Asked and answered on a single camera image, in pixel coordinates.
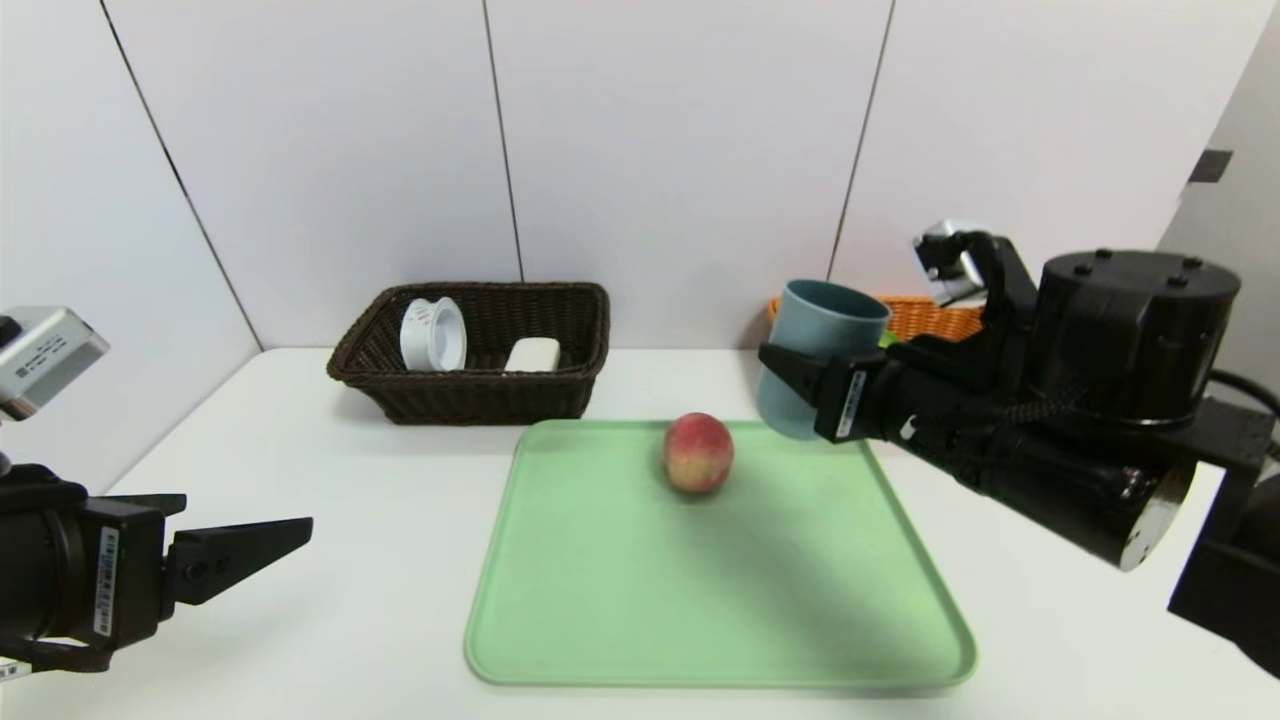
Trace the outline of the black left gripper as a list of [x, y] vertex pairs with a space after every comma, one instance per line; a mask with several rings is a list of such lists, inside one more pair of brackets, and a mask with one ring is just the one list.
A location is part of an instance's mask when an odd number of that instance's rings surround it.
[[312, 518], [180, 530], [182, 493], [115, 495], [3, 516], [3, 651], [115, 652], [306, 546]]

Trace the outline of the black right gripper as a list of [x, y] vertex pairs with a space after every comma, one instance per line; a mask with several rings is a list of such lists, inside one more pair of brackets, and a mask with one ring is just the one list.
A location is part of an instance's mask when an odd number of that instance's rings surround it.
[[785, 387], [815, 407], [815, 433], [832, 443], [882, 439], [922, 457], [946, 454], [946, 430], [918, 428], [941, 413], [946, 379], [940, 357], [922, 348], [814, 355], [776, 343], [758, 359]]

